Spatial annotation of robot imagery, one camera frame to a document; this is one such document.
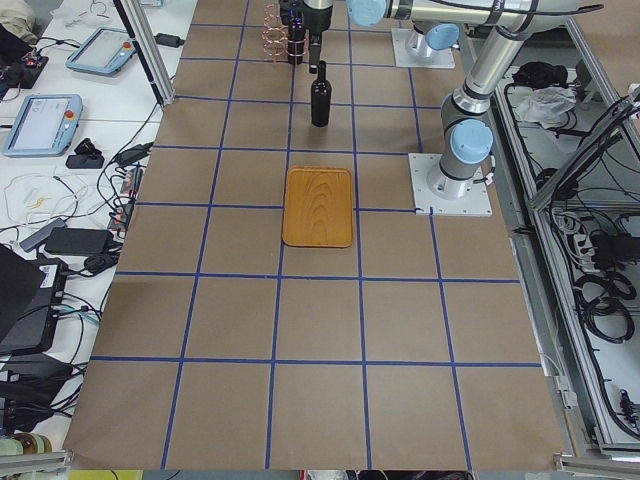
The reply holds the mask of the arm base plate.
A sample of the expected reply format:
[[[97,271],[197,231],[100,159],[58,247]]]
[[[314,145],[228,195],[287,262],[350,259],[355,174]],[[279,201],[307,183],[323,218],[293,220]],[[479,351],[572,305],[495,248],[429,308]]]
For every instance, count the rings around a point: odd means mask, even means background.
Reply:
[[[452,180],[440,169],[441,154],[408,155],[414,212],[417,215],[490,217],[492,207],[484,175],[477,166],[474,176]]]
[[[435,50],[426,36],[414,29],[391,30],[395,66],[403,68],[454,69],[455,60],[451,47]]]

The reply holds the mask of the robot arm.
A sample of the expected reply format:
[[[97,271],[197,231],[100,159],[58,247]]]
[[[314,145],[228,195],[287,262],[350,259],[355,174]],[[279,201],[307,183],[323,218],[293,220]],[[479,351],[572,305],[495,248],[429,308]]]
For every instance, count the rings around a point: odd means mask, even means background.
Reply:
[[[490,106],[498,81],[523,43],[534,33],[554,29],[576,15],[601,10],[585,1],[349,1],[352,22],[371,27],[385,18],[455,23],[492,28],[464,83],[450,103],[463,117],[477,117]]]

